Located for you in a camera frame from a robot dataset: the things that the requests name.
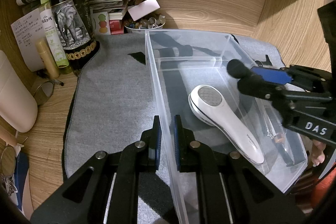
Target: screw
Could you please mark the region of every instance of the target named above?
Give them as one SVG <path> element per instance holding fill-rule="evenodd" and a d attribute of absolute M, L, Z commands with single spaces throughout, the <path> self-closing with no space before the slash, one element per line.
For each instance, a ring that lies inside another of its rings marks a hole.
<path fill-rule="evenodd" d="M 290 103 L 289 103 L 289 108 L 290 108 L 290 109 L 295 109 L 295 104 L 294 104 L 293 102 L 290 102 Z"/>
<path fill-rule="evenodd" d="M 230 152 L 229 155 L 230 155 L 231 158 L 233 158 L 235 160 L 240 158 L 240 153 L 237 152 L 237 151 L 232 151 L 232 152 Z"/>
<path fill-rule="evenodd" d="M 106 153 L 105 153 L 104 151 L 98 151 L 98 152 L 96 153 L 96 158 L 97 158 L 98 160 L 101 160 L 101 159 L 105 158 L 105 156 L 106 156 Z"/>
<path fill-rule="evenodd" d="M 190 142 L 190 146 L 192 148 L 199 148 L 201 146 L 201 144 L 198 141 L 192 141 L 192 142 Z"/>
<path fill-rule="evenodd" d="M 137 148 L 143 148 L 145 145 L 146 145 L 146 143 L 145 143 L 144 141 L 137 141 L 137 142 L 135 143 L 135 146 L 136 146 Z"/>

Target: wine bottle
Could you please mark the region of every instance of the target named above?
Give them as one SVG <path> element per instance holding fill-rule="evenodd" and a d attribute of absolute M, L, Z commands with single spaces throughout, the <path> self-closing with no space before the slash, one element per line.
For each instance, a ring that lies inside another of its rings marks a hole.
<path fill-rule="evenodd" d="M 73 70 L 80 70 L 98 51 L 88 0 L 50 0 L 57 33 Z"/>

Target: elephant label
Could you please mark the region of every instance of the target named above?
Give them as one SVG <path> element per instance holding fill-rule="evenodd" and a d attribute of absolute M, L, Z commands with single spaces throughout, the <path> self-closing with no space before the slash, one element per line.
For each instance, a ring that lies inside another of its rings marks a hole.
<path fill-rule="evenodd" d="M 56 29 L 65 50 L 84 45 L 90 41 L 85 25 L 75 8 L 73 0 L 67 0 L 52 7 Z"/>

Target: red box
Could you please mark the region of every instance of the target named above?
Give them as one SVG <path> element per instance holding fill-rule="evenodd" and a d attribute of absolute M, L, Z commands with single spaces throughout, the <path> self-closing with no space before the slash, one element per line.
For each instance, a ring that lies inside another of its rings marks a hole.
<path fill-rule="evenodd" d="M 122 20 L 109 20 L 110 31 L 118 31 L 121 28 Z"/>
<path fill-rule="evenodd" d="M 111 31 L 111 34 L 123 34 L 123 33 L 124 33 L 124 24 L 121 25 L 121 28 L 119 30 Z"/>

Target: handwritten note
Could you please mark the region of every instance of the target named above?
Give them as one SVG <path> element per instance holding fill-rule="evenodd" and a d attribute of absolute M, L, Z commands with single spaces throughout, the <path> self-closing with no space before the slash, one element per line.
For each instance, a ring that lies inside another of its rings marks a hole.
<path fill-rule="evenodd" d="M 27 67 L 31 71 L 43 69 L 44 64 L 35 47 L 35 42 L 45 37 L 39 9 L 21 17 L 11 27 Z"/>

